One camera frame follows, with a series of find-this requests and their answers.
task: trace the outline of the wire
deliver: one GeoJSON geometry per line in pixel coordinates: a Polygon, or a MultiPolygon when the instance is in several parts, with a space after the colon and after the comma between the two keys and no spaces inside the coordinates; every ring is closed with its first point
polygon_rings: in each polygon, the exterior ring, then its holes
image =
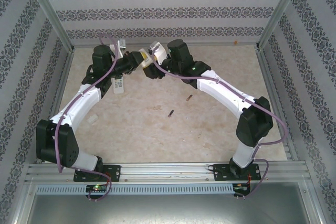
{"type": "Polygon", "coordinates": [[[255,159],[255,161],[257,161],[257,162],[265,162],[266,163],[266,169],[265,169],[265,172],[264,172],[263,176],[261,177],[261,180],[257,184],[257,186],[248,195],[246,195],[245,198],[250,197],[252,194],[254,194],[256,192],[256,190],[260,187],[261,183],[264,181],[264,179],[266,177],[266,174],[268,172],[269,163],[268,163],[268,161],[266,159],[259,158],[259,159],[255,159]]]}
{"type": "MultiPolygon", "coordinates": [[[[114,69],[114,67],[115,67],[115,65],[116,65],[116,63],[117,63],[117,59],[118,59],[118,46],[117,46],[116,41],[115,41],[111,36],[109,36],[109,35],[107,35],[107,34],[100,34],[100,35],[99,35],[99,41],[101,42],[102,45],[104,45],[103,42],[102,42],[102,38],[103,38],[103,36],[108,37],[109,39],[111,39],[111,41],[112,41],[112,43],[113,43],[113,45],[114,45],[114,50],[115,50],[115,52],[116,52],[116,53],[115,53],[115,56],[116,56],[116,57],[115,57],[115,59],[114,59],[114,62],[113,62],[113,64],[112,64],[111,68],[109,69],[109,71],[107,71],[106,74],[104,74],[104,75],[103,75],[100,79],[98,79],[94,84],[92,84],[92,85],[90,85],[88,88],[86,88],[86,89],[83,91],[83,93],[81,93],[81,94],[79,94],[78,96],[76,96],[76,97],[70,102],[70,104],[66,107],[66,109],[65,109],[64,112],[63,112],[63,114],[61,115],[61,117],[60,117],[59,120],[58,120],[58,123],[57,123],[57,125],[56,125],[56,129],[55,129],[55,154],[56,154],[56,163],[57,163],[57,168],[58,168],[58,172],[59,172],[59,173],[62,173],[62,170],[63,170],[64,167],[61,166],[61,161],[60,161],[60,157],[59,157],[58,133],[59,133],[59,128],[60,128],[60,126],[61,126],[61,123],[62,123],[63,119],[65,118],[65,115],[68,113],[68,111],[71,109],[71,107],[78,101],[78,99],[79,99],[80,97],[82,97],[82,95],[84,95],[85,93],[87,93],[90,89],[92,89],[92,88],[93,88],[94,86],[96,86],[99,82],[101,82],[103,79],[105,79],[105,78],[112,72],[112,70],[114,69]]],[[[99,201],[99,200],[103,199],[103,198],[110,192],[110,190],[111,190],[111,188],[112,188],[112,180],[111,180],[111,178],[110,178],[108,175],[106,175],[106,174],[104,174],[104,173],[100,173],[100,172],[95,172],[95,171],[93,171],[93,170],[78,169],[78,168],[76,168],[76,167],[72,167],[72,169],[81,170],[82,172],[86,172],[86,173],[98,174],[98,175],[100,175],[100,176],[104,176],[104,177],[106,177],[106,178],[109,180],[109,182],[110,182],[109,189],[107,190],[107,192],[106,192],[103,196],[101,196],[99,199],[96,199],[95,201],[99,201]]]]}
{"type": "MultiPolygon", "coordinates": [[[[95,171],[93,171],[93,170],[78,169],[78,168],[75,168],[75,167],[72,167],[72,169],[75,169],[75,170],[77,170],[77,171],[81,171],[81,172],[85,172],[85,173],[98,174],[98,175],[100,175],[100,176],[104,176],[105,178],[108,179],[108,183],[110,183],[109,189],[108,189],[108,190],[107,190],[101,197],[99,197],[98,199],[95,199],[95,200],[94,200],[95,202],[98,202],[98,201],[104,199],[104,198],[107,196],[107,194],[109,194],[109,192],[111,191],[111,189],[112,189],[112,180],[111,180],[111,177],[109,177],[108,175],[106,175],[106,174],[104,174],[104,173],[95,172],[95,171]]],[[[93,191],[89,191],[89,195],[88,195],[89,201],[93,200],[93,199],[90,197],[90,195],[91,195],[92,192],[93,192],[93,191]]]]}
{"type": "Polygon", "coordinates": [[[249,188],[251,187],[251,178],[252,178],[250,173],[247,175],[247,178],[248,178],[248,182],[246,184],[247,184],[247,188],[249,188]]]}
{"type": "Polygon", "coordinates": [[[158,48],[159,48],[159,46],[156,46],[156,47],[153,49],[153,51],[152,51],[152,53],[151,53],[151,58],[152,58],[152,60],[153,60],[154,65],[155,65],[161,72],[165,73],[165,74],[168,75],[168,76],[172,76],[172,77],[175,77],[175,78],[178,78],[178,79],[181,79],[181,80],[209,80],[209,81],[215,81],[216,83],[219,83],[219,84],[221,84],[222,86],[226,87],[229,91],[231,91],[233,94],[235,94],[236,96],[238,96],[240,99],[246,101],[247,103],[251,104],[252,106],[254,106],[254,107],[260,109],[261,111],[265,112],[266,114],[272,116],[276,121],[278,121],[278,123],[279,123],[279,124],[281,125],[281,127],[283,128],[283,132],[284,132],[284,134],[283,134],[283,136],[282,136],[281,139],[276,140],[276,141],[273,141],[273,142],[268,142],[268,143],[258,143],[257,146],[256,146],[256,149],[254,150],[254,152],[253,152],[253,154],[252,154],[252,159],[253,159],[253,160],[255,160],[255,161],[261,161],[261,162],[262,162],[262,161],[266,162],[266,170],[265,170],[264,175],[262,176],[261,180],[259,181],[258,185],[255,187],[255,189],[254,189],[252,192],[250,192],[250,194],[249,194],[249,196],[250,196],[251,194],[253,194],[253,193],[256,191],[256,189],[258,189],[258,188],[260,187],[261,183],[263,182],[264,178],[266,177],[266,174],[267,174],[267,172],[268,172],[268,167],[269,167],[268,161],[267,161],[266,159],[263,159],[263,158],[261,158],[261,159],[255,159],[255,156],[256,156],[256,154],[257,154],[257,152],[258,152],[258,150],[259,150],[259,148],[260,148],[261,146],[263,146],[263,145],[279,144],[279,143],[283,142],[283,141],[287,138],[287,136],[288,136],[288,129],[287,129],[285,123],[284,123],[279,117],[277,117],[276,115],[274,115],[272,112],[270,112],[269,110],[263,108],[262,106],[257,105],[255,102],[246,99],[243,95],[239,94],[236,90],[234,90],[233,88],[231,88],[231,87],[230,87],[229,85],[227,85],[226,83],[220,81],[219,79],[215,79],[215,78],[211,78],[211,77],[198,77],[198,76],[185,77],[185,76],[178,76],[178,75],[176,75],[176,74],[173,74],[173,73],[168,72],[167,70],[165,70],[165,69],[163,69],[162,67],[160,67],[160,65],[159,65],[159,64],[156,62],[156,60],[155,60],[154,53],[155,53],[155,51],[156,51],[158,48]]]}

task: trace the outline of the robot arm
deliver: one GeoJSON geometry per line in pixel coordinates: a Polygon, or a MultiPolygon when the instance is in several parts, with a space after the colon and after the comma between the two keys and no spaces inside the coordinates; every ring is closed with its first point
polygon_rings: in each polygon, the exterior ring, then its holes
{"type": "MultiPolygon", "coordinates": [[[[119,55],[120,48],[124,47],[124,43],[118,41],[119,55]]],[[[75,167],[86,170],[102,170],[101,158],[87,154],[78,147],[75,132],[81,121],[84,119],[90,109],[98,103],[112,85],[111,78],[120,77],[123,74],[130,74],[143,61],[140,52],[125,52],[120,59],[117,60],[113,71],[96,84],[86,93],[83,93],[88,87],[94,84],[102,76],[104,76],[112,66],[114,53],[110,47],[106,45],[97,46],[92,54],[93,64],[89,66],[86,76],[82,81],[79,91],[73,99],[62,109],[57,115],[53,116],[49,121],[41,120],[36,127],[36,155],[38,158],[56,163],[55,152],[55,129],[65,109],[70,106],[71,102],[80,94],[82,96],[69,108],[64,115],[58,132],[58,146],[60,163],[65,167],[75,167]]]]}
{"type": "MultiPolygon", "coordinates": [[[[206,79],[182,79],[183,82],[211,95],[239,119],[236,135],[240,142],[236,153],[230,160],[231,172],[236,177],[239,177],[239,174],[242,174],[253,162],[253,154],[259,141],[263,139],[273,127],[273,121],[270,115],[260,111],[245,100],[254,101],[256,104],[270,111],[268,100],[264,97],[256,99],[239,91],[220,78],[214,70],[211,70],[210,66],[201,61],[194,61],[183,40],[174,40],[168,43],[167,47],[170,52],[169,57],[163,46],[158,42],[154,42],[149,48],[150,54],[154,50],[155,59],[164,70],[183,77],[206,77],[218,80],[216,82],[206,79]],[[219,84],[219,82],[226,84],[240,96],[234,94],[224,85],[219,84]]],[[[146,76],[151,79],[161,79],[165,76],[165,73],[159,71],[154,65],[153,60],[148,60],[143,67],[146,76]]]]}
{"type": "MultiPolygon", "coordinates": [[[[265,137],[273,127],[270,115],[250,106],[245,99],[254,101],[258,105],[270,110],[267,99],[244,94],[225,80],[220,78],[210,66],[194,61],[190,55],[186,43],[182,40],[174,40],[168,45],[170,55],[168,56],[163,46],[154,42],[149,53],[155,49],[154,56],[158,64],[170,73],[183,77],[205,77],[214,78],[228,85],[239,95],[232,93],[228,88],[218,83],[205,79],[183,80],[196,89],[214,97],[221,104],[226,106],[238,119],[236,135],[239,138],[239,146],[230,160],[230,170],[236,176],[242,174],[252,163],[253,153],[258,142],[265,137]]],[[[75,138],[75,131],[89,110],[99,102],[111,86],[111,78],[123,74],[130,74],[138,65],[142,65],[145,75],[151,79],[163,78],[165,73],[161,72],[155,65],[149,53],[141,49],[136,52],[126,52],[124,57],[117,60],[114,70],[103,81],[92,87],[87,93],[70,108],[63,119],[59,129],[59,154],[61,165],[65,167],[76,167],[86,170],[102,171],[102,159],[79,150],[75,138]]],[[[113,52],[108,46],[97,46],[92,55],[93,64],[89,66],[87,75],[82,81],[82,86],[76,96],[100,79],[112,65],[113,52]]],[[[52,163],[56,163],[56,152],[54,144],[55,128],[67,106],[49,121],[41,120],[37,124],[37,157],[52,163]]]]}

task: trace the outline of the white plastic casing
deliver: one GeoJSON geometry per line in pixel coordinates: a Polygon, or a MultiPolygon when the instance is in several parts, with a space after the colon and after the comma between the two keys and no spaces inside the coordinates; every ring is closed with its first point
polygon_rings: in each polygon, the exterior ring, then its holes
{"type": "Polygon", "coordinates": [[[97,165],[98,158],[91,154],[87,154],[79,150],[76,162],[73,164],[74,168],[94,170],[97,165]]]}
{"type": "Polygon", "coordinates": [[[148,52],[146,52],[145,49],[141,48],[139,52],[143,57],[143,62],[141,62],[142,68],[148,67],[151,63],[153,63],[152,57],[149,55],[148,52]]]}
{"type": "MultiPolygon", "coordinates": [[[[205,71],[201,76],[215,78],[217,80],[220,80],[226,83],[233,90],[241,94],[245,99],[248,99],[250,101],[254,100],[254,97],[239,91],[238,89],[233,87],[231,84],[229,84],[228,82],[220,78],[213,70],[205,71]]],[[[249,103],[245,102],[244,100],[239,98],[237,95],[229,91],[226,87],[224,87],[223,85],[215,81],[202,80],[202,79],[197,80],[197,88],[211,95],[213,98],[215,98],[225,107],[227,107],[237,118],[239,118],[240,115],[242,114],[243,108],[248,108],[251,106],[249,103]]],[[[245,168],[252,162],[252,155],[253,155],[255,148],[256,147],[249,147],[243,144],[242,142],[239,142],[238,149],[233,155],[233,161],[239,167],[245,168]]]]}
{"type": "Polygon", "coordinates": [[[249,147],[239,142],[238,148],[232,157],[232,160],[240,167],[245,168],[252,162],[252,155],[256,147],[249,147]]]}
{"type": "MultiPolygon", "coordinates": [[[[253,101],[254,97],[247,95],[235,87],[233,87],[228,82],[224,81],[221,77],[219,77],[214,70],[208,70],[205,71],[203,74],[201,74],[202,77],[210,77],[215,78],[217,80],[220,80],[224,83],[226,83],[229,87],[237,91],[239,94],[244,96],[246,99],[253,101]]],[[[209,95],[211,95],[213,98],[215,98],[217,101],[219,101],[221,104],[223,104],[225,107],[227,107],[234,115],[235,117],[239,118],[240,115],[243,112],[243,108],[250,107],[250,104],[247,102],[244,102],[241,98],[239,98],[237,95],[233,94],[231,91],[229,91],[226,87],[223,85],[215,82],[215,81],[209,81],[209,80],[197,80],[197,88],[209,95]]]]}
{"type": "MultiPolygon", "coordinates": [[[[90,84],[81,85],[79,91],[74,96],[74,98],[80,93],[83,93],[83,91],[87,89],[88,87],[90,87],[90,84]]],[[[97,89],[96,87],[92,87],[91,90],[83,94],[82,97],[78,99],[77,102],[71,107],[71,109],[65,115],[65,119],[63,119],[62,121],[62,125],[67,123],[69,124],[70,127],[72,127],[73,132],[76,132],[77,127],[79,126],[83,118],[90,111],[90,109],[97,102],[100,101],[100,99],[101,99],[100,89],[97,89]]],[[[54,123],[58,123],[60,117],[62,116],[64,110],[69,106],[70,102],[57,115],[51,118],[51,120],[54,123]]]]}
{"type": "Polygon", "coordinates": [[[162,64],[162,62],[168,58],[167,56],[167,52],[164,49],[164,47],[159,43],[154,41],[151,45],[150,45],[150,49],[154,49],[155,47],[158,47],[158,49],[154,52],[154,56],[156,57],[156,60],[158,62],[159,65],[162,64]]]}
{"type": "MultiPolygon", "coordinates": [[[[117,45],[118,45],[118,59],[120,59],[124,57],[124,55],[122,54],[122,50],[124,51],[126,48],[126,41],[124,39],[119,39],[117,45]]],[[[114,52],[114,54],[116,54],[113,44],[110,45],[110,49],[112,52],[114,52]]]]}
{"type": "MultiPolygon", "coordinates": [[[[77,94],[74,96],[74,98],[80,93],[82,93],[88,87],[90,87],[90,84],[84,84],[80,86],[80,89],[77,92],[77,94]]],[[[81,121],[84,119],[86,114],[90,111],[90,109],[97,102],[100,101],[100,99],[101,99],[100,89],[93,87],[87,93],[83,94],[82,97],[78,99],[76,103],[71,107],[67,115],[65,115],[65,119],[63,119],[62,121],[62,125],[69,124],[73,132],[76,134],[77,127],[79,126],[81,121]]],[[[54,123],[58,123],[60,117],[62,116],[64,110],[69,106],[70,102],[57,115],[51,118],[51,120],[54,123]]],[[[75,163],[73,164],[73,167],[79,168],[79,169],[94,170],[97,165],[97,161],[98,161],[98,158],[96,156],[87,154],[79,150],[78,157],[75,163]]]]}

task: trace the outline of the black mounting bracket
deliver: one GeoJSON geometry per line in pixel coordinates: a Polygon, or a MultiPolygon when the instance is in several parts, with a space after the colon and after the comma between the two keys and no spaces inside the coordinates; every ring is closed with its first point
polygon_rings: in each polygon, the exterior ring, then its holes
{"type": "Polygon", "coordinates": [[[214,164],[208,167],[214,173],[215,181],[238,181],[246,180],[248,181],[248,175],[251,176],[250,180],[261,180],[260,170],[258,164],[250,164],[247,169],[244,170],[239,177],[236,177],[230,171],[229,164],[214,164]]]}
{"type": "MultiPolygon", "coordinates": [[[[120,165],[103,165],[101,173],[108,175],[112,182],[119,182],[120,179],[120,165]]],[[[74,182],[107,182],[107,179],[101,175],[92,173],[85,173],[82,171],[75,171],[74,182]]]]}

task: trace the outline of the beige floor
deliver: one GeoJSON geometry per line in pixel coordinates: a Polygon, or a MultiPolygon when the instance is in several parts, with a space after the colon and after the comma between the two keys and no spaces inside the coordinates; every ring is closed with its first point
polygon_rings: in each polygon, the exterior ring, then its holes
{"type": "MultiPolygon", "coordinates": [[[[140,48],[127,48],[128,51],[140,48]]],[[[195,60],[210,65],[245,93],[268,97],[253,46],[191,46],[195,60]]],[[[76,94],[92,64],[92,48],[76,49],[61,107],[76,94]]],[[[147,78],[138,68],[124,76],[123,94],[113,88],[84,118],[76,131],[79,147],[104,162],[229,161],[238,145],[238,120],[204,92],[181,80],[147,78]],[[88,118],[97,115],[92,125],[88,118]]],[[[265,141],[280,138],[273,127],[265,141]]],[[[282,144],[263,147],[257,157],[286,160],[282,144]]]]}

